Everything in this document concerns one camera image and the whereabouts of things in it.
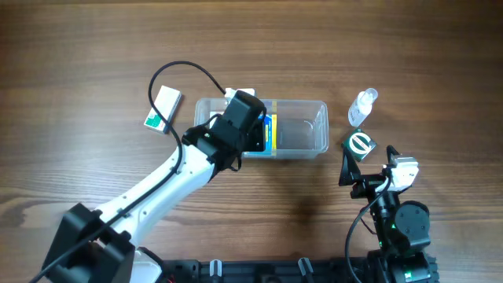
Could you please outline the blue yellow cough drops bag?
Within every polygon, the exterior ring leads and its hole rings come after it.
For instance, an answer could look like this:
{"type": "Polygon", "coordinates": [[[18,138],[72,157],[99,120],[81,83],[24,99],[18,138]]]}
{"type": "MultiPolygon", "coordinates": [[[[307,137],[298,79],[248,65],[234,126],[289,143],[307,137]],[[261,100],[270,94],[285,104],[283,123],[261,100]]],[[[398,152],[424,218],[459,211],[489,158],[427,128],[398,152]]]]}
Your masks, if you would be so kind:
{"type": "Polygon", "coordinates": [[[277,114],[267,114],[264,118],[265,153],[277,154],[277,114]]]}

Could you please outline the clear plastic container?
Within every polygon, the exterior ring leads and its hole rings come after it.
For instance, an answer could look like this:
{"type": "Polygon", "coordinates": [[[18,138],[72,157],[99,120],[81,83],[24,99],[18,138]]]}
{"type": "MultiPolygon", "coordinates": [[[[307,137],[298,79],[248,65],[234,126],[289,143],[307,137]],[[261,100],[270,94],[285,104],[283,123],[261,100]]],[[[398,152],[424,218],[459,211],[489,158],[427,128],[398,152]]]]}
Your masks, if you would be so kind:
{"type": "MultiPolygon", "coordinates": [[[[245,95],[247,102],[260,100],[266,114],[277,114],[277,154],[242,152],[242,158],[256,159],[313,159],[329,147],[329,122],[326,103],[323,101],[258,99],[245,95]]],[[[210,119],[210,112],[223,112],[231,101],[227,98],[202,98],[196,103],[194,126],[210,119]]],[[[195,146],[211,156],[218,150],[212,134],[199,138],[195,146]]]]}

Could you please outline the white Hansaplast plaster box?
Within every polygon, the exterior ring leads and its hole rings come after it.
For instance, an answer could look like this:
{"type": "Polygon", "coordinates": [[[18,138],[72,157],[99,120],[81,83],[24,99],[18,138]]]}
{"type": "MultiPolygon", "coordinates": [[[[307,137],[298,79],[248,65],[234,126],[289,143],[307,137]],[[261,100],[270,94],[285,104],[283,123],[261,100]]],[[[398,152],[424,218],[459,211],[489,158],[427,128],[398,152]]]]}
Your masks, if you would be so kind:
{"type": "Polygon", "coordinates": [[[215,123],[215,121],[217,120],[217,118],[219,116],[221,116],[223,114],[223,112],[210,112],[210,123],[208,124],[208,127],[209,128],[212,128],[213,124],[215,123]]]}

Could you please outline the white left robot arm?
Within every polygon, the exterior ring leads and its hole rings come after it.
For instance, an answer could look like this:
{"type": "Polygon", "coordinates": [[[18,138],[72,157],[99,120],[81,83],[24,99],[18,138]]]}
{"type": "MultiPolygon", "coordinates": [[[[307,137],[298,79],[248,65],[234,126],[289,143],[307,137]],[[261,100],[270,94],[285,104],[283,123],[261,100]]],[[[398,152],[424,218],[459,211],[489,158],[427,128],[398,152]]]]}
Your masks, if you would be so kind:
{"type": "Polygon", "coordinates": [[[157,282],[161,264],[141,243],[178,202],[232,169],[248,145],[258,145],[265,117],[262,101],[237,91],[223,113],[176,137],[173,154],[137,185],[94,210],[73,206],[33,280],[157,282]]]}

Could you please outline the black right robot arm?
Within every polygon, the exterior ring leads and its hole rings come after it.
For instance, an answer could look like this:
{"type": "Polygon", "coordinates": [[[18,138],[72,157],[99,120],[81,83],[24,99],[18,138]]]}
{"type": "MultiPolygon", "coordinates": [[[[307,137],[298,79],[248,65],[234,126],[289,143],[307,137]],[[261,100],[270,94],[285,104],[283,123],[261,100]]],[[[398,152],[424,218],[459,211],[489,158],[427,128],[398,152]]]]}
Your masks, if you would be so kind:
{"type": "Polygon", "coordinates": [[[399,196],[412,187],[419,173],[419,163],[387,147],[387,163],[378,174],[364,175],[351,151],[343,148],[340,186],[351,186],[351,198],[365,198],[345,239],[344,261],[350,282],[437,282],[436,258],[425,253],[431,244],[430,211],[421,202],[401,202],[399,196]],[[357,272],[350,257],[351,237],[355,227],[369,212],[380,248],[367,254],[363,270],[357,272]]]}

